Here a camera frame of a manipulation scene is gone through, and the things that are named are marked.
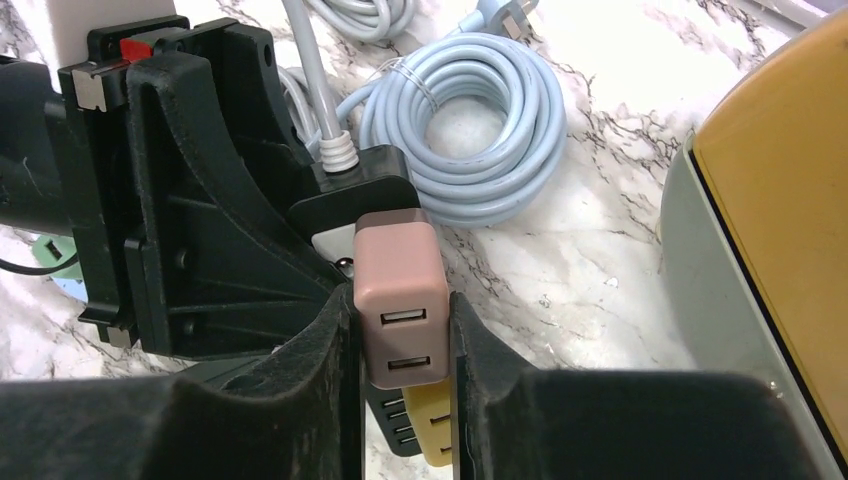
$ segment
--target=coiled cable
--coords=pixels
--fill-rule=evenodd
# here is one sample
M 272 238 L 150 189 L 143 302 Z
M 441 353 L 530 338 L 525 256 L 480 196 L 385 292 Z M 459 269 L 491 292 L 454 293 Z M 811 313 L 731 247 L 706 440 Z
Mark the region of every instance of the coiled cable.
M 306 0 L 342 35 L 364 43 L 394 38 L 406 30 L 418 0 Z
M 359 147 L 403 150 L 422 207 L 441 225 L 480 228 L 523 210 L 553 174 L 566 145 L 562 90 L 544 59 L 519 42 L 462 33 L 420 48 L 400 65 L 339 105 L 339 117 L 346 118 L 365 102 Z M 502 109 L 500 135 L 468 158 L 436 154 L 424 139 L 434 107 L 469 95 Z

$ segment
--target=black cable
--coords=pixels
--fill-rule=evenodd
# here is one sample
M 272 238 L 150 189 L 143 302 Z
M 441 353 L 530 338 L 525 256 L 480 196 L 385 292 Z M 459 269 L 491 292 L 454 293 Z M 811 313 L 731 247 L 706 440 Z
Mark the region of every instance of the black cable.
M 14 263 L 9 263 L 5 260 L 0 259 L 0 270 L 5 270 L 7 272 L 15 273 L 17 275 L 26 275 L 28 277 L 43 277 L 61 272 L 62 270 L 68 267 L 74 266 L 78 262 L 79 258 L 77 258 L 76 253 L 71 255 L 69 259 L 65 260 L 59 265 L 56 265 L 55 267 L 46 268 L 25 267 L 23 265 L 15 265 Z

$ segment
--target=yellow power strip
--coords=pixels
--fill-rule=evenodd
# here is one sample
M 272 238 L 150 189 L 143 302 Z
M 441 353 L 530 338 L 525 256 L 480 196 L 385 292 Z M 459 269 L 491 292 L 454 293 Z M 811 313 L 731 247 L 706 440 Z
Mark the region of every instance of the yellow power strip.
M 424 460 L 433 467 L 451 464 L 451 379 L 403 389 L 403 402 Z

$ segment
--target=white marble surface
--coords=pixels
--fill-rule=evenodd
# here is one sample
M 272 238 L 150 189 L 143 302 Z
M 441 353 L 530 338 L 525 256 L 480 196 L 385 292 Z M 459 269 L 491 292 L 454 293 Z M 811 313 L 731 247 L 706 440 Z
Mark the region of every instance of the white marble surface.
M 0 51 L 35 60 L 37 45 L 11 7 L 30 1 L 0 0 Z M 451 283 L 538 366 L 691 368 L 663 288 L 655 231 L 666 169 L 685 136 L 789 30 L 718 0 L 541 3 L 544 25 L 530 43 L 563 87 L 570 142 L 552 181 L 521 216 L 472 232 L 443 230 Z M 452 30 L 474 4 L 422 0 L 411 34 L 388 48 L 345 41 L 315 17 L 333 83 L 350 92 L 388 58 Z M 269 28 L 278 63 L 297 64 L 279 0 L 177 5 L 193 23 L 233 16 Z M 431 128 L 433 147 L 454 155 L 480 149 L 499 125 L 482 108 L 472 100 L 447 105 L 437 116 L 441 126 Z M 29 238 L 0 229 L 2 258 L 32 262 Z M 0 272 L 0 306 L 2 380 L 181 367 L 100 344 L 94 327 L 75 321 L 81 306 L 50 281 Z M 420 458 L 392 457 L 376 427 L 368 439 L 368 478 L 450 478 L 449 469 L 430 469 Z

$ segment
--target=usb charger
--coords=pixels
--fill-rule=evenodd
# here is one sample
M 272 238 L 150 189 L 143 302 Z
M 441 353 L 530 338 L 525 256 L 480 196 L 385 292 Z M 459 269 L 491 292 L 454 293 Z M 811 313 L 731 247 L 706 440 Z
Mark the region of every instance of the usb charger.
M 438 236 L 424 211 L 363 215 L 353 244 L 353 301 L 371 383 L 388 390 L 444 380 L 450 291 Z

